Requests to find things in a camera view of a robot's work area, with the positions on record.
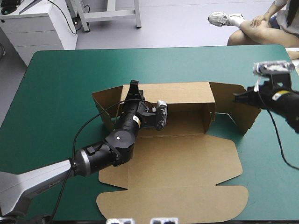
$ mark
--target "person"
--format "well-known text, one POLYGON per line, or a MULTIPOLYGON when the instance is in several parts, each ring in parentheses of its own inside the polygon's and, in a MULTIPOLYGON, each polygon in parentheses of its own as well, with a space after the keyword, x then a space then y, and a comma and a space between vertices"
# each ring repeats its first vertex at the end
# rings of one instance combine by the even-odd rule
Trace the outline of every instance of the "person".
MULTIPOLYGON (((228 45, 281 44, 286 48, 299 47, 299 0, 275 0, 264 15, 253 20, 242 14, 214 12, 208 21, 218 27, 236 26, 228 39, 228 45)), ((299 52, 288 51, 291 59, 299 58, 299 52)))

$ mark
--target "gray floor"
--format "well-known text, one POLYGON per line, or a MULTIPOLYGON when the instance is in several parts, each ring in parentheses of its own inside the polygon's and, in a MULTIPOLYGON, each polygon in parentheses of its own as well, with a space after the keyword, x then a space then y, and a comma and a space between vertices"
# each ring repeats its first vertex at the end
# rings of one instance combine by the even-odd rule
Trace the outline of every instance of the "gray floor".
MULTIPOLYGON (((134 20, 91 23, 91 32, 78 33, 77 49, 160 48, 226 45, 235 27, 214 27, 207 16, 214 11, 242 12, 252 19, 263 14, 271 0, 139 0, 142 28, 134 20)), ((100 11, 102 0, 85 0, 100 11)), ((118 9, 131 8, 134 0, 117 0, 118 9)), ((0 29, 7 55, 0 61, 0 125, 9 109, 26 66, 0 29)))

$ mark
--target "electrical cord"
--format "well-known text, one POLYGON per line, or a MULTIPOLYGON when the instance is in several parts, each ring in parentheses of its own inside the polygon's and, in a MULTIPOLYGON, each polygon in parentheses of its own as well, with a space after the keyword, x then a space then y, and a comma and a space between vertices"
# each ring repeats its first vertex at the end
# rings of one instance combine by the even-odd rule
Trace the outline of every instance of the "electrical cord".
MULTIPOLYGON (((75 159, 75 147, 76 147, 76 141, 77 141, 77 137, 79 136, 79 134, 81 133, 81 131, 90 123, 92 122, 94 119, 96 119, 97 117, 99 117, 100 115, 102 115, 103 113, 105 113, 107 110, 111 109, 112 107, 116 106, 116 105, 119 105, 121 103, 125 103, 125 102, 128 102, 128 101, 141 101, 141 102, 145 102, 145 103, 148 103, 148 104, 151 104, 152 107, 153 104, 149 101, 146 101, 146 100, 142 100, 142 99, 126 99, 126 100, 122 100, 116 104, 113 104, 111 106, 109 106, 108 108, 106 108, 105 110, 103 110, 101 113, 98 113, 97 115, 95 115, 94 117, 92 117, 91 119, 89 119, 87 122, 85 122, 80 128, 79 130, 77 131, 75 137, 74 137, 74 141, 73 141, 73 147, 72 147, 72 162, 74 162, 74 159, 75 159)), ((60 203, 60 200, 61 200, 61 197, 62 197, 62 194, 64 192, 64 188, 65 188, 65 185, 66 185, 66 181, 68 180, 68 178, 70 177, 71 175, 71 171, 73 170, 73 166, 71 166, 71 168, 68 170, 65 178, 64 178, 64 181, 63 181, 63 184, 62 184, 62 187, 60 189, 60 193, 59 193, 59 196, 58 196, 58 199, 56 201, 56 204, 55 204, 55 207, 54 207, 54 210, 53 210, 53 213, 48 221, 48 224, 52 224, 53 222, 53 218, 57 212, 57 209, 58 209, 58 206, 59 206, 59 203, 60 203)))
POLYGON ((286 160, 286 158, 285 158, 285 154, 284 154, 284 150, 283 150, 283 147, 282 147, 282 144, 281 144, 281 141, 280 141, 280 136, 279 136, 279 133, 278 133, 278 129, 277 129, 275 120, 274 120, 274 118, 273 118, 273 116, 272 116, 272 113, 270 112, 270 110, 268 109, 267 105, 266 105, 265 102, 263 101, 263 99, 262 99, 261 94, 260 94, 259 91, 257 91, 257 94, 258 94, 258 96, 259 96, 259 98, 260 98, 260 100, 261 100, 263 106, 265 107, 265 109, 267 110, 268 114, 269 114, 270 117, 271 117, 272 123, 273 123, 274 128, 275 128, 275 132, 276 132, 276 136, 277 136, 278 144, 279 144, 279 147, 280 147, 280 153, 281 153, 281 156, 282 156, 284 162, 285 162, 289 167, 292 167, 293 169, 299 170, 299 167, 296 167, 296 166, 290 164, 290 163, 288 162, 288 160, 286 160))
MULTIPOLYGON (((66 16, 65 16, 65 14, 64 14, 63 11, 61 10, 61 8, 60 8, 58 5, 56 5, 53 1, 51 1, 51 0, 47 0, 47 1, 50 2, 50 3, 52 3, 54 6, 56 6, 56 7, 61 11, 61 13, 62 13, 62 15, 64 16, 65 21, 66 21, 66 23, 67 23, 67 25, 68 25, 70 31, 71 31, 74 35, 76 35, 76 34, 78 33, 78 30, 80 30, 80 29, 82 28, 82 25, 80 26, 79 29, 76 29, 76 32, 72 31, 71 26, 70 26, 70 24, 69 24, 69 22, 68 22, 68 20, 67 20, 67 18, 66 18, 66 16)), ((84 6, 84 8, 87 7, 87 6, 88 6, 88 8, 89 8, 89 9, 88 9, 88 12, 90 12, 90 6, 89 6, 89 5, 84 6)))

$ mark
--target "green table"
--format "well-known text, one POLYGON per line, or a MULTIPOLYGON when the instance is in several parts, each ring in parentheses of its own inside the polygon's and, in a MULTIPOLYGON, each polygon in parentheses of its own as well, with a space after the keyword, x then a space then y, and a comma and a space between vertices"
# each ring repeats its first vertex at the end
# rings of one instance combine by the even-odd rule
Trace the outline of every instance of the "green table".
MULTIPOLYGON (((76 131, 97 113, 94 91, 140 83, 214 81, 256 82, 254 62, 289 60, 282 46, 231 46, 168 49, 43 51, 34 55, 0 129, 0 170, 20 173, 71 156, 76 131)), ((293 88, 299 89, 292 73, 293 88)), ((276 116, 285 155, 299 165, 299 137, 276 116)), ((107 134, 100 119, 80 135, 77 148, 107 134)), ((238 220, 298 219, 299 171, 284 164, 273 125, 263 111, 243 137, 227 115, 217 115, 209 135, 236 143, 243 174, 227 185, 244 185, 249 200, 238 220)), ((34 198, 28 218, 51 213, 61 185, 34 198)), ((117 190, 101 184, 98 174, 70 179, 56 220, 100 220, 96 196, 117 190)))

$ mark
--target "cabinet drawer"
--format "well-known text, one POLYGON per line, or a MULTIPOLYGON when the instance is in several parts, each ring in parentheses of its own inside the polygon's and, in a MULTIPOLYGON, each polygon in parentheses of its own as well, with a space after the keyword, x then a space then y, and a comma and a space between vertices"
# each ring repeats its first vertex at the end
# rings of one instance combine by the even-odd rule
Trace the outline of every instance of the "cabinet drawer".
POLYGON ((7 37, 15 47, 61 43, 56 31, 10 33, 7 37))
POLYGON ((6 34, 55 30, 48 16, 1 19, 0 27, 6 34))
POLYGON ((28 66, 34 53, 40 50, 63 50, 62 44, 15 47, 16 51, 28 66))

